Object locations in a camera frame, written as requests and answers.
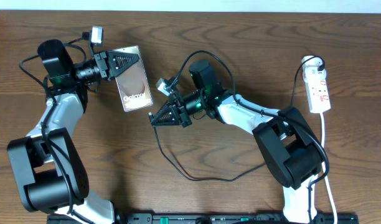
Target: brand logo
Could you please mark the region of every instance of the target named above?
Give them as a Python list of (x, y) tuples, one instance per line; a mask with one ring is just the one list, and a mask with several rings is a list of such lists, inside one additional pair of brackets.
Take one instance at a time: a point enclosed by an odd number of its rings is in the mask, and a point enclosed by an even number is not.
[(123, 100), (124, 101), (131, 101), (131, 100), (137, 100), (138, 98), (145, 98), (145, 93), (141, 94), (132, 94), (131, 96), (124, 96)]

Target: power socket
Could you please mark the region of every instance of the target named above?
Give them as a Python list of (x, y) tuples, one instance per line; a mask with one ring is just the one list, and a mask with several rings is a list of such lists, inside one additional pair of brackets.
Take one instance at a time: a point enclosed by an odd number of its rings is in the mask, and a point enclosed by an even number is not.
[[(313, 56), (305, 56), (301, 62), (305, 62), (311, 57)], [(303, 65), (303, 79), (311, 113), (323, 113), (331, 108), (327, 91), (326, 69), (318, 71), (320, 65), (322, 65), (320, 58), (313, 58)]]

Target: white power strip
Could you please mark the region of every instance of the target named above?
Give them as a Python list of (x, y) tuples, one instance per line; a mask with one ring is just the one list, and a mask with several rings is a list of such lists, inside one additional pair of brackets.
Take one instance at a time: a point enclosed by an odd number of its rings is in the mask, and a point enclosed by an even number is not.
[[(301, 62), (305, 62), (311, 57), (313, 56), (305, 56)], [(320, 58), (312, 58), (303, 65), (303, 79), (311, 113), (323, 113), (331, 108), (326, 85), (326, 69), (318, 71), (318, 67), (322, 63)]]

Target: wood grain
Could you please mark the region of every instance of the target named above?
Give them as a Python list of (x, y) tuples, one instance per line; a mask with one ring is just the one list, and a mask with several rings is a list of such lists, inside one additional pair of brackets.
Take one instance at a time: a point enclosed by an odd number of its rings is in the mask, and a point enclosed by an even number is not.
[[(8, 142), (25, 136), (45, 110), (42, 89), (18, 63), (43, 41), (70, 41), (92, 25), (105, 28), (103, 49), (140, 46), (154, 98), (152, 108), (124, 113), (115, 83), (89, 94), (73, 141), (91, 188), (102, 197), (123, 209), (164, 213), (281, 210), (281, 186), (266, 168), (233, 183), (182, 178), (160, 155), (147, 112), (166, 100), (154, 87), (157, 80), (174, 76), (195, 50), (217, 54), (235, 74), (238, 92), (272, 108), (289, 105), (301, 57), (318, 54), (331, 94), (326, 151), (337, 210), (355, 212), (361, 223), (381, 223), (381, 15), (67, 11), (0, 11), (0, 223), (45, 223), (46, 216), (24, 210), (6, 153)], [(26, 68), (45, 75), (39, 60)], [(193, 90), (186, 72), (180, 88)], [(308, 112), (301, 79), (295, 105), (319, 136), (319, 116)], [(194, 176), (235, 177), (263, 162), (251, 135), (207, 118), (158, 131), (164, 150)], [(324, 184), (317, 185), (316, 207), (331, 211)]]

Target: green component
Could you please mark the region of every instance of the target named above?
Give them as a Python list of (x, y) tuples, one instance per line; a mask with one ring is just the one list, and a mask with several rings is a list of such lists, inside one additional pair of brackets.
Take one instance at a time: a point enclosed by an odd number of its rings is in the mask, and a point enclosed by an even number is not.
[(168, 218), (160, 218), (160, 224), (168, 224)]

